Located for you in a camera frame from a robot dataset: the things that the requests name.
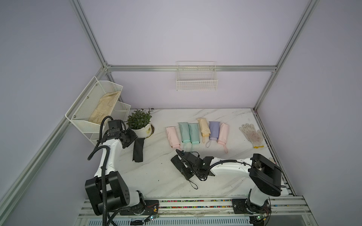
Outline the black umbrella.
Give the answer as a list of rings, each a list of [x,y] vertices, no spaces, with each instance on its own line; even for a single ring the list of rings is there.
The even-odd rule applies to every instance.
[[[176,167],[176,169],[184,176],[184,178],[190,183],[191,187],[195,190],[198,190],[199,187],[190,180],[194,176],[194,174],[191,172],[191,169],[182,162],[179,156],[175,155],[171,159],[171,162]]]

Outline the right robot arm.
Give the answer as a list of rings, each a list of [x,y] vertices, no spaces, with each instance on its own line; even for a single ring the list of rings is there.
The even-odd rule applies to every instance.
[[[254,187],[250,189],[247,198],[232,201],[235,213],[269,214],[269,198],[281,195],[281,168],[259,153],[253,154],[250,159],[240,160],[224,160],[212,156],[202,159],[193,152],[179,149],[176,149],[176,153],[171,162],[186,180],[193,176],[206,181],[209,177],[236,175],[253,181]]]

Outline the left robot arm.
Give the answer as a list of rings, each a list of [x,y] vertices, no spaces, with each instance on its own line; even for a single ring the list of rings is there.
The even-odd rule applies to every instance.
[[[111,116],[103,118],[100,124],[99,139],[88,160],[102,151],[100,166],[95,176],[85,183],[85,190],[92,209],[97,216],[102,216],[102,225],[115,225],[113,219],[119,213],[129,211],[141,215],[146,203],[141,191],[132,191],[115,167],[117,152],[129,147],[137,135],[127,128],[122,120]]]

